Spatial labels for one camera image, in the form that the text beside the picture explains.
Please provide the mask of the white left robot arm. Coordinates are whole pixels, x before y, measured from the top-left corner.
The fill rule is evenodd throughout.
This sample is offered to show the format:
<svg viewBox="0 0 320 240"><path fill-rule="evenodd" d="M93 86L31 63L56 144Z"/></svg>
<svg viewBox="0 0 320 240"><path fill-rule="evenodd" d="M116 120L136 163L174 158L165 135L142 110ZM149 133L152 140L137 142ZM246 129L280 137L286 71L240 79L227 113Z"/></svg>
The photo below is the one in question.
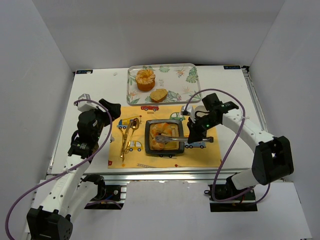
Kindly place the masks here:
<svg viewBox="0 0 320 240"><path fill-rule="evenodd" d="M101 175L84 176L84 173L104 146L99 144L103 129L111 128L113 121L121 116L121 105L103 98L96 102L86 97L79 98L74 104L80 114L63 171L55 176L56 181L47 197L26 216L33 240L70 239L73 223L80 212L90 200L102 200L106 194Z"/></svg>

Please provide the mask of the small round bun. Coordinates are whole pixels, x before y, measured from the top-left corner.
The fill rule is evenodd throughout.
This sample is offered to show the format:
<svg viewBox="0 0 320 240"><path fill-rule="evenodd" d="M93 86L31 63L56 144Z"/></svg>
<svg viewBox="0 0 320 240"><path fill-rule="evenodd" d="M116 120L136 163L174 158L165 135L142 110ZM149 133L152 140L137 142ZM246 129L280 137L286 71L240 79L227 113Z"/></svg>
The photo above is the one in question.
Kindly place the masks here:
<svg viewBox="0 0 320 240"><path fill-rule="evenodd" d="M165 144L161 142L157 142L156 139L154 138L151 141L150 148L155 151L162 151L165 148Z"/></svg>

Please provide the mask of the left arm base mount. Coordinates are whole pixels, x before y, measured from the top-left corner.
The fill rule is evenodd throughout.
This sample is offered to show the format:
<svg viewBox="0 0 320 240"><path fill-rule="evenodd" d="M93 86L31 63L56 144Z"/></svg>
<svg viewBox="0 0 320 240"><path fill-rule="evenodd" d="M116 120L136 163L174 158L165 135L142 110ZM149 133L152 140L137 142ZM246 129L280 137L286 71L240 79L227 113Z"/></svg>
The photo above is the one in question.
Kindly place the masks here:
<svg viewBox="0 0 320 240"><path fill-rule="evenodd" d="M111 204L124 204L124 186L115 184L107 185L102 175L89 174L80 178L76 190L84 183L92 183L96 186L96 196L89 201L89 206L107 204L107 200L110 200Z"/></svg>

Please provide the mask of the metal serving tongs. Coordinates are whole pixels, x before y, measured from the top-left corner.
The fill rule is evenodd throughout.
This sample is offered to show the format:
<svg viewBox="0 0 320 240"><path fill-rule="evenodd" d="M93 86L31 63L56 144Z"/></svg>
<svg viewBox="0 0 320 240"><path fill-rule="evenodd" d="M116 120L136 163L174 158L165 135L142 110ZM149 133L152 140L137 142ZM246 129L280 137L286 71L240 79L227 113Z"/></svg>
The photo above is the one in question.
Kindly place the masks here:
<svg viewBox="0 0 320 240"><path fill-rule="evenodd" d="M190 137L181 137L181 136L165 136L165 135L157 135L155 137L157 143L169 143L169 142L188 142L189 144L196 143L196 142L208 142L213 143L214 138L208 137L203 139L192 139Z"/></svg>

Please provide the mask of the twisted ring bread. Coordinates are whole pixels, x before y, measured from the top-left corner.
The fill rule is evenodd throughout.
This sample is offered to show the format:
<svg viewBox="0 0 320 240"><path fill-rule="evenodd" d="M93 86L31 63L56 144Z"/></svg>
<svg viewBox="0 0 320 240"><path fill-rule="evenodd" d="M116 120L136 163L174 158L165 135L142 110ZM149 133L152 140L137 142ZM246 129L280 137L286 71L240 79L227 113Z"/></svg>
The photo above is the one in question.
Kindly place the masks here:
<svg viewBox="0 0 320 240"><path fill-rule="evenodd" d="M157 123L151 128L150 135L153 138L155 138L158 135L171 137L172 136L172 127L169 123L166 123L166 122Z"/></svg>

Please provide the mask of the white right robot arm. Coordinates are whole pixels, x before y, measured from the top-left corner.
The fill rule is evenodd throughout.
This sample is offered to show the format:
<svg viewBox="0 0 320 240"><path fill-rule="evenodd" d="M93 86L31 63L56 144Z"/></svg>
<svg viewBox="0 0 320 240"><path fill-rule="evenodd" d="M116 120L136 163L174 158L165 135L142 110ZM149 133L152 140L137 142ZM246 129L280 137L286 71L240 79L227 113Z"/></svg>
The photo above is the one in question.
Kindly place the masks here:
<svg viewBox="0 0 320 240"><path fill-rule="evenodd" d="M252 166L227 179L227 186L242 191L256 185L268 185L291 175L294 163L290 141L276 137L245 117L245 111L232 101L222 102L215 93L202 99L203 109L186 105L181 114L188 116L188 142L207 138L207 131L223 125L243 140L253 152Z"/></svg>

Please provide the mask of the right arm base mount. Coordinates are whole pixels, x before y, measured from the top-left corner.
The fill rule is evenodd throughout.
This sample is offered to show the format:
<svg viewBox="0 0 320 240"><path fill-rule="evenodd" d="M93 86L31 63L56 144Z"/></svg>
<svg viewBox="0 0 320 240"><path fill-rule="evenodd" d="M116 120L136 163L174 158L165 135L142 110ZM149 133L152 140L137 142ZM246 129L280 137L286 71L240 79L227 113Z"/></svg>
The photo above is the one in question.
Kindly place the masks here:
<svg viewBox="0 0 320 240"><path fill-rule="evenodd" d="M237 190L228 177L226 183L208 185L204 195L209 198L212 213L257 212L256 195L252 187Z"/></svg>

